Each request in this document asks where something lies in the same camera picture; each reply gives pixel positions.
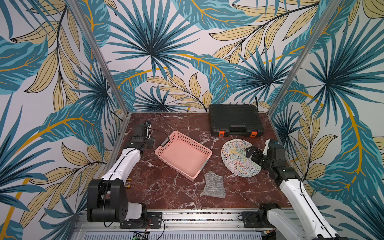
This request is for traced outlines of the white plate with colourful squiggles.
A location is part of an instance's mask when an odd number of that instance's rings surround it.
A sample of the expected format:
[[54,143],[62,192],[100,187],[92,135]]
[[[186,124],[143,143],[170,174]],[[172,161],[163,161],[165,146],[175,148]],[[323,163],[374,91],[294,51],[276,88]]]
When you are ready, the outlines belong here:
[[246,157],[246,149],[253,145],[245,140],[234,139],[226,142],[221,157],[227,169],[233,174],[250,178],[261,171],[261,167]]

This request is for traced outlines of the grey striped microfibre cloth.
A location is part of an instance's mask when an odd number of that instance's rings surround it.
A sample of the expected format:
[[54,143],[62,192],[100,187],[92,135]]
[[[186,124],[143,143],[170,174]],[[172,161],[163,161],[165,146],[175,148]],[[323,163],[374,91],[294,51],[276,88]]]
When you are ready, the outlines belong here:
[[224,188],[224,177],[219,176],[212,171],[205,174],[206,185],[200,196],[208,196],[224,199],[226,197],[226,189]]

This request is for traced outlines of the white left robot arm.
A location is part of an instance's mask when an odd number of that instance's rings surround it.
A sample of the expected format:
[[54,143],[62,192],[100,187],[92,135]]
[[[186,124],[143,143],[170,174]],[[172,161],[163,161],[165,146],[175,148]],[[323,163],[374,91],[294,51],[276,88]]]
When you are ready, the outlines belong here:
[[87,220],[90,223],[123,223],[144,220],[147,216],[143,204],[128,201],[125,183],[134,166],[140,161],[145,148],[152,149],[152,124],[146,121],[134,128],[128,146],[111,169],[100,179],[88,185]]

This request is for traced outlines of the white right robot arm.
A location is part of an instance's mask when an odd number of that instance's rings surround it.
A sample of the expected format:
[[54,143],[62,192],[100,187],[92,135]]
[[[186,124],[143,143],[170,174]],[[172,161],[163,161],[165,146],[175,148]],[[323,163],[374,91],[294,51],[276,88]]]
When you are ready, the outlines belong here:
[[264,150],[246,148],[246,157],[266,171],[289,200],[301,225],[289,219],[276,203],[260,204],[257,212],[243,213],[245,226],[275,228],[287,240],[341,240],[337,231],[323,217],[304,188],[303,179],[289,167],[286,150],[275,140],[267,140]]

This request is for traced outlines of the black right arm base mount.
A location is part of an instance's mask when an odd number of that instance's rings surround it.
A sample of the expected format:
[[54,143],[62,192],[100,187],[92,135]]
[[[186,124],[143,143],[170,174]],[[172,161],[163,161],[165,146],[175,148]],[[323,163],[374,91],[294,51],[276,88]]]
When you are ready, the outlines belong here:
[[282,208],[276,203],[263,203],[257,211],[241,212],[238,220],[243,222],[245,228],[274,228],[268,221],[268,211],[272,209]]

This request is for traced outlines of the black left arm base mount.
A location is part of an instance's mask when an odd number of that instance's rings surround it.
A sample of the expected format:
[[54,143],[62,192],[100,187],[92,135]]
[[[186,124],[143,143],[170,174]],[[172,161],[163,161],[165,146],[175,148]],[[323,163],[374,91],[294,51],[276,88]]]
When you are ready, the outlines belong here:
[[161,229],[163,224],[162,212],[148,212],[145,218],[137,220],[124,220],[120,229]]

